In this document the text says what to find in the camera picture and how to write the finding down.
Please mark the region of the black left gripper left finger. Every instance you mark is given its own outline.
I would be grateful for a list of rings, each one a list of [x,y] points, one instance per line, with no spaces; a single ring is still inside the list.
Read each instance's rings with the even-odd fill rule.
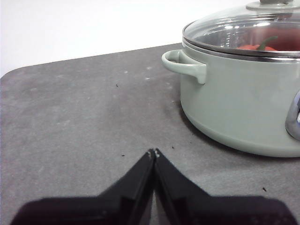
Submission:
[[[96,196],[50,197],[24,204],[15,225],[147,225],[154,189],[153,149]]]

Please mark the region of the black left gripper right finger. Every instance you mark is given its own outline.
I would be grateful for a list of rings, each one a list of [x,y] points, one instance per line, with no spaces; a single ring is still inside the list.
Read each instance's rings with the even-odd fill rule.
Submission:
[[[277,199],[212,196],[154,149],[156,195],[172,225],[291,225],[293,214]]]

